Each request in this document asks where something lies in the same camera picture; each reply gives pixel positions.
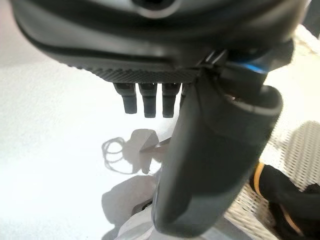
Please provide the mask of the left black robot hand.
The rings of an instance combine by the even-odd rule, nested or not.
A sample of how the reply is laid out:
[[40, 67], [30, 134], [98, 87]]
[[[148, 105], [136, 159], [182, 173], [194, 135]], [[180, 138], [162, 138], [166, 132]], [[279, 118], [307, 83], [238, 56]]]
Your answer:
[[13, 0], [23, 35], [52, 59], [111, 82], [127, 114], [179, 117], [152, 205], [155, 229], [207, 232], [259, 160], [283, 109], [264, 85], [288, 65], [305, 0]]

